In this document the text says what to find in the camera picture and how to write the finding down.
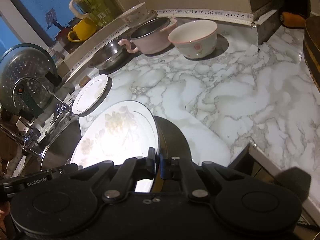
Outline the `large white floral plate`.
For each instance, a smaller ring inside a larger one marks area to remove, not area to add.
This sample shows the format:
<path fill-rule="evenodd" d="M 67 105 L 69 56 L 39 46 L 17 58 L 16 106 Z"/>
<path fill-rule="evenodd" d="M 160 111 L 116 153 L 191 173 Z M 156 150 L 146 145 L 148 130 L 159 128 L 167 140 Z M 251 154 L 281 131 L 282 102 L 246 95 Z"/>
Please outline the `large white floral plate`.
<path fill-rule="evenodd" d="M 126 159 L 147 157 L 150 148 L 159 154 L 154 116 L 138 101 L 115 103 L 101 113 L 77 144 L 71 163 L 87 168 L 110 160 L 121 165 Z"/>

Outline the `large steel mixing bowl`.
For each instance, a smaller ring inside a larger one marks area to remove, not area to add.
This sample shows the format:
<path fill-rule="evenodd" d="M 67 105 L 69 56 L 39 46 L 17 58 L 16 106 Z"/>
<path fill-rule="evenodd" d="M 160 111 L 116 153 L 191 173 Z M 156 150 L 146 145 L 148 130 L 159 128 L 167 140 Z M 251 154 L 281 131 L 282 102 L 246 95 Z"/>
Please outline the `large steel mixing bowl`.
<path fill-rule="evenodd" d="M 88 61 L 88 68 L 111 70 L 127 60 L 129 53 L 125 46 L 118 44 L 120 40 L 121 38 L 114 38 L 98 49 Z"/>

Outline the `pink steel handled pot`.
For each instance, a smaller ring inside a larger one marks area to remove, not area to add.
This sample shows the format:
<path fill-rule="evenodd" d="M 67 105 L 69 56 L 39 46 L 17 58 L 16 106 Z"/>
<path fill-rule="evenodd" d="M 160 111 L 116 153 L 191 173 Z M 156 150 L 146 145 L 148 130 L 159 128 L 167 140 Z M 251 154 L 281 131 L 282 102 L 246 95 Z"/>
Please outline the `pink steel handled pot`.
<path fill-rule="evenodd" d="M 171 46 L 168 37 L 176 27 L 176 18 L 158 17 L 138 27 L 129 40 L 121 39 L 118 44 L 125 46 L 130 54 L 138 51 L 146 55 L 157 54 Z"/>

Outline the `steel kitchen sink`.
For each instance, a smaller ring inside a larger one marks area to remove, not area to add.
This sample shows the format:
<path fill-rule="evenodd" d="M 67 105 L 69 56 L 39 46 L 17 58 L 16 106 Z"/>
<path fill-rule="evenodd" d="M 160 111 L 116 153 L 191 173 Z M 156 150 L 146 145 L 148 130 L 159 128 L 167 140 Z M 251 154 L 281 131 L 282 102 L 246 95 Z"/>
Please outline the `steel kitchen sink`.
<path fill-rule="evenodd" d="M 40 155 L 33 155 L 25 164 L 22 173 L 31 174 L 68 164 L 80 139 L 78 117 L 65 117 L 40 141 Z"/>

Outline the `small white rimmed plate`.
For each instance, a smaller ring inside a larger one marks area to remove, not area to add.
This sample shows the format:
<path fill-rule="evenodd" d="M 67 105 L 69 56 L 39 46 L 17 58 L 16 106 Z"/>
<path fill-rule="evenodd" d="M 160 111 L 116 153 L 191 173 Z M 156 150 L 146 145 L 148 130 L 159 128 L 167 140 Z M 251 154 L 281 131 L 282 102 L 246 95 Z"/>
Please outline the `small white rimmed plate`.
<path fill-rule="evenodd" d="M 105 74 L 91 79 L 76 96 L 72 105 L 72 113 L 80 115 L 92 108 L 106 90 L 107 84 L 108 76 Z"/>

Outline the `glass pot lid green rim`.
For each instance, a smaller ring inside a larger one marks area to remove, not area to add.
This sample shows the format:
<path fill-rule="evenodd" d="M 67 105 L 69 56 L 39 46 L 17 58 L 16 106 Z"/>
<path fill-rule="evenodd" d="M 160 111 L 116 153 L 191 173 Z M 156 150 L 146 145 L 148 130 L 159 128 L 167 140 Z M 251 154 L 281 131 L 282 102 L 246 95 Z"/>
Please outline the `glass pot lid green rim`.
<path fill-rule="evenodd" d="M 40 46 L 11 47 L 1 57 L 1 105 L 14 115 L 39 117 L 58 88 L 44 77 L 48 71 L 58 75 L 52 57 Z"/>

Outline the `brown soap bar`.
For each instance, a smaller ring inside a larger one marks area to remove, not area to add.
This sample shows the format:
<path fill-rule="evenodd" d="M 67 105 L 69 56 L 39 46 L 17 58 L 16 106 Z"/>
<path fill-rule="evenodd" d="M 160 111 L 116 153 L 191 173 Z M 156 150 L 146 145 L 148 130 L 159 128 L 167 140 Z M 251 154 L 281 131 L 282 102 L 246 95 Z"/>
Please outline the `brown soap bar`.
<path fill-rule="evenodd" d="M 91 80 L 91 78 L 89 76 L 85 76 L 82 78 L 82 80 L 79 82 L 79 86 L 81 88 L 83 88 L 89 81 Z"/>

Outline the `black lid stand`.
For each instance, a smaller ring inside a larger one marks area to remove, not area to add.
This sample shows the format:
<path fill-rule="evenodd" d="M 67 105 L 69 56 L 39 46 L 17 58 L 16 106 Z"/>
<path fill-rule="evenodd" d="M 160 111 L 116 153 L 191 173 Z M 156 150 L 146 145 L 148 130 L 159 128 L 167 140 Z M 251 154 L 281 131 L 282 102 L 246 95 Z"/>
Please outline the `black lid stand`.
<path fill-rule="evenodd" d="M 48 71 L 44 77 L 55 87 L 59 87 L 61 85 L 62 78 L 59 75 L 56 76 L 52 72 Z"/>

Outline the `small floral bowl on tub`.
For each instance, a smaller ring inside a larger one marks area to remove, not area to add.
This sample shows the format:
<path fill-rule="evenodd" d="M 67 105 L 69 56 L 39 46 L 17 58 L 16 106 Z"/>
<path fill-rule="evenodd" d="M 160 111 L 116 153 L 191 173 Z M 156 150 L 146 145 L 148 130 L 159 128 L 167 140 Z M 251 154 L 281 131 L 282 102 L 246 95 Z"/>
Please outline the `small floral bowl on tub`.
<path fill-rule="evenodd" d="M 142 23 L 148 17 L 148 10 L 145 2 L 135 5 L 129 10 L 122 13 L 119 18 L 129 27 L 134 27 Z"/>

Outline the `yellow ceramic mug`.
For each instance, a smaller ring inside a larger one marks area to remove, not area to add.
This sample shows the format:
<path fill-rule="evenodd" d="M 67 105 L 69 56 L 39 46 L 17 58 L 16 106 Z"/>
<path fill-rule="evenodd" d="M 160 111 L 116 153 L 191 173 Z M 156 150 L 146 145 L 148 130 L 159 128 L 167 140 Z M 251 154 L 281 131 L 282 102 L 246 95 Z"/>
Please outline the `yellow ceramic mug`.
<path fill-rule="evenodd" d="M 68 33 L 67 38 L 70 42 L 84 42 L 96 33 L 98 26 L 90 19 L 84 18 L 77 23 Z"/>

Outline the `green glass ice pitcher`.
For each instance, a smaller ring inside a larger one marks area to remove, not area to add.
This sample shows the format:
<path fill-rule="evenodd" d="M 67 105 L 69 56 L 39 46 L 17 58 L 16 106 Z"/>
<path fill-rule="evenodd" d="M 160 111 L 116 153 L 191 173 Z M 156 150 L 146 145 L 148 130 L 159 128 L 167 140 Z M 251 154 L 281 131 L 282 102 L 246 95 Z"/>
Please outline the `green glass ice pitcher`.
<path fill-rule="evenodd" d="M 108 25 L 123 13 L 115 0 L 71 0 L 69 9 L 75 17 L 89 18 L 99 28 Z"/>

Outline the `phone holder outside window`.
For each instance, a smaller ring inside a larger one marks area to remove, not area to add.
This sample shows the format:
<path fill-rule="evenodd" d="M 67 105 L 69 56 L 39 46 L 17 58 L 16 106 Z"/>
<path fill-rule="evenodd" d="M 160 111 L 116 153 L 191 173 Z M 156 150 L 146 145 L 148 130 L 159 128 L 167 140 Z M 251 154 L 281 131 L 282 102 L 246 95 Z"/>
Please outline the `phone holder outside window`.
<path fill-rule="evenodd" d="M 62 26 L 61 24 L 59 24 L 57 22 L 57 18 L 56 18 L 56 13 L 54 11 L 54 9 L 50 9 L 47 13 L 46 13 L 46 22 L 47 22 L 47 27 L 46 29 L 50 29 L 52 25 L 56 26 L 57 28 L 59 28 L 60 30 L 64 29 L 64 26 Z"/>

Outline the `round wooden cutting board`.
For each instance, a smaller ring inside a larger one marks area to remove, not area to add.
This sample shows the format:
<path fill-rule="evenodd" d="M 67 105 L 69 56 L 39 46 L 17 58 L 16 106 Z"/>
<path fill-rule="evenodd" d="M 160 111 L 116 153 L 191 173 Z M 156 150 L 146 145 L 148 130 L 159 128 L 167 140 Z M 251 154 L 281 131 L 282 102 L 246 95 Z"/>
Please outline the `round wooden cutting board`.
<path fill-rule="evenodd" d="M 305 22 L 303 54 L 311 78 L 320 85 L 320 17 L 312 16 Z"/>

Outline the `orange handled black brush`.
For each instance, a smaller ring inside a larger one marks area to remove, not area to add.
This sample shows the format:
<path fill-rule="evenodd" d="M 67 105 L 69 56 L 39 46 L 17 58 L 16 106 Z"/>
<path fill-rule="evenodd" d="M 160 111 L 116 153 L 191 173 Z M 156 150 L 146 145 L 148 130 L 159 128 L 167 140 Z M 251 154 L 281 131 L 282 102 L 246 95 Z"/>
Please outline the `orange handled black brush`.
<path fill-rule="evenodd" d="M 283 0 L 279 10 L 281 24 L 286 28 L 304 29 L 310 7 L 310 0 Z"/>

